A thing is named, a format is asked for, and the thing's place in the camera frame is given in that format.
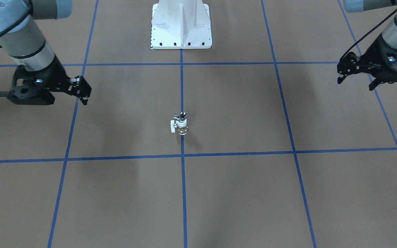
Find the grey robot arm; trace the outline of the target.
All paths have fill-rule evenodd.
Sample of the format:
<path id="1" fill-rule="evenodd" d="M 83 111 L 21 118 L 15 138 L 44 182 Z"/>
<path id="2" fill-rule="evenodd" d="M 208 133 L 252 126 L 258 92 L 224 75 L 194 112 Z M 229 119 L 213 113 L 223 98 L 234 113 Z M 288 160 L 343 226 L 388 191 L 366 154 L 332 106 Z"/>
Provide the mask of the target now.
<path id="1" fill-rule="evenodd" d="M 381 84 L 397 83 L 397 0 L 345 0 L 344 7 L 347 12 L 364 12 L 375 9 L 395 6 L 384 22 L 386 28 L 377 36 L 362 55 L 356 55 L 349 48 L 337 64 L 339 74 L 337 83 L 341 84 L 348 76 L 366 73 L 373 77 L 369 90 L 373 91 Z"/>
<path id="2" fill-rule="evenodd" d="M 35 22 L 67 18 L 72 8 L 71 0 L 0 0 L 0 48 L 17 66 L 11 88 L 0 97 L 16 105 L 53 105 L 52 93 L 62 92 L 87 104 L 90 85 L 67 75 Z"/>

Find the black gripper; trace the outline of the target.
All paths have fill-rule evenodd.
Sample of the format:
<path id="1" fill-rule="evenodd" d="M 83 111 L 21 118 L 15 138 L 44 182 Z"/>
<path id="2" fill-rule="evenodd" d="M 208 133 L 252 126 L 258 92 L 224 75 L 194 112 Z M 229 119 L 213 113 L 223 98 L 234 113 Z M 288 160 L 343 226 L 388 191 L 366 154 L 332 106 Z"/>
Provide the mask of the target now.
<path id="1" fill-rule="evenodd" d="M 57 56 L 44 69 L 30 72 L 32 77 L 43 81 L 43 87 L 50 92 L 62 92 L 77 97 L 83 105 L 87 105 L 92 88 L 81 75 L 70 78 Z"/>
<path id="2" fill-rule="evenodd" d="M 367 73 L 375 78 L 368 86 L 369 91 L 373 91 L 377 86 L 386 83 L 385 80 L 378 78 L 394 78 L 397 75 L 395 65 L 397 65 L 397 50 L 387 44 L 380 34 L 364 55 L 345 55 L 340 58 L 337 64 L 337 83 L 341 84 L 347 76 Z"/>

